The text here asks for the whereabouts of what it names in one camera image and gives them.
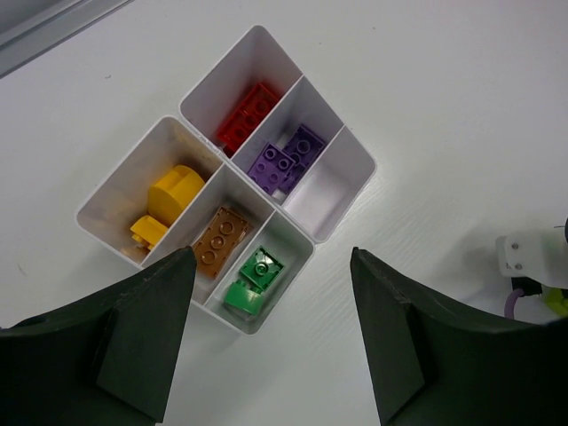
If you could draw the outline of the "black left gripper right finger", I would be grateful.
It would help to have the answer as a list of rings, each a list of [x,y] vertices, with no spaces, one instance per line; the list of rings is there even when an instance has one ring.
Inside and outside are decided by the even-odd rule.
[[[565,319],[481,311],[362,248],[350,268],[381,424],[566,424]]]

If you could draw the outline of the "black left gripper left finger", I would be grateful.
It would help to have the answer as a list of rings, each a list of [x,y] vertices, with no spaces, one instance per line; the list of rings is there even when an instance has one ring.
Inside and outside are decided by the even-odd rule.
[[[178,249],[127,279],[1,331],[3,425],[164,420],[196,259]]]

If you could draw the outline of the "yellow curved lego brick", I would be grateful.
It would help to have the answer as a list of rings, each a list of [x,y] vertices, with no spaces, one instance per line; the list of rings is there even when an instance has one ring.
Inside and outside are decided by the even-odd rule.
[[[131,227],[132,239],[147,250],[152,250],[169,230],[155,218],[144,215]]]

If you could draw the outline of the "green square lego brick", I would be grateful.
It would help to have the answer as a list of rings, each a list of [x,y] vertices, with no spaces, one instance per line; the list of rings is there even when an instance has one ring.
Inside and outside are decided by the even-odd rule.
[[[242,277],[260,292],[265,292],[285,269],[285,265],[267,248],[259,246],[240,268]]]

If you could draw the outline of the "tan lego plate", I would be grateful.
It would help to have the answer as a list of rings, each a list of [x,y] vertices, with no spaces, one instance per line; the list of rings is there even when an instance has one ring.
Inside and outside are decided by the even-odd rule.
[[[198,271],[215,279],[251,229],[252,226],[244,217],[233,209],[221,206],[201,237],[192,245]]]

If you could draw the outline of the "yellow round lego piece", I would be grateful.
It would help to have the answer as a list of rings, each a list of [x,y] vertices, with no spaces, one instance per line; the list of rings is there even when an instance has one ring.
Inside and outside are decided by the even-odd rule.
[[[177,165],[150,186],[147,212],[170,227],[204,186],[205,181],[195,170]]]

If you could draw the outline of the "pink patterned lego piece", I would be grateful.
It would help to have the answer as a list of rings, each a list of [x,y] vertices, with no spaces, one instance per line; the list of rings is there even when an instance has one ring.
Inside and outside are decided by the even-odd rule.
[[[322,153],[326,142],[305,125],[300,125],[292,138],[283,148],[283,152],[294,160],[279,189],[290,194],[300,182],[307,170]]]

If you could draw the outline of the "red rectangular lego brick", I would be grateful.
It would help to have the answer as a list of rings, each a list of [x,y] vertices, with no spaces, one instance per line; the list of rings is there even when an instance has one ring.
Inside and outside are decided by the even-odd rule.
[[[267,82],[254,84],[217,130],[223,151],[232,157],[272,111],[280,95]]]

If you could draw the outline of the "lime lego brick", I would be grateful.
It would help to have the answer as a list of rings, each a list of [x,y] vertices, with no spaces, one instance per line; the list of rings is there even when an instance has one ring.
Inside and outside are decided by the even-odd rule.
[[[546,306],[561,318],[568,316],[568,290],[545,287],[543,295]]]

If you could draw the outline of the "dark green lego brick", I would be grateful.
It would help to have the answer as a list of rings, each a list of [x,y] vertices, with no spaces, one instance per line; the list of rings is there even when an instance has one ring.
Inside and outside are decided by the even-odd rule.
[[[227,289],[224,299],[224,304],[252,316],[260,312],[263,302],[263,294],[258,293],[243,280],[233,282]]]

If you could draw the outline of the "purple patterned lego brick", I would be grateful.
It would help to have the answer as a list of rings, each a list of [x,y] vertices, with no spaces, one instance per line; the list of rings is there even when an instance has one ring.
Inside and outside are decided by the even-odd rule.
[[[268,195],[280,187],[296,164],[294,159],[274,144],[267,142],[250,166],[247,175]]]

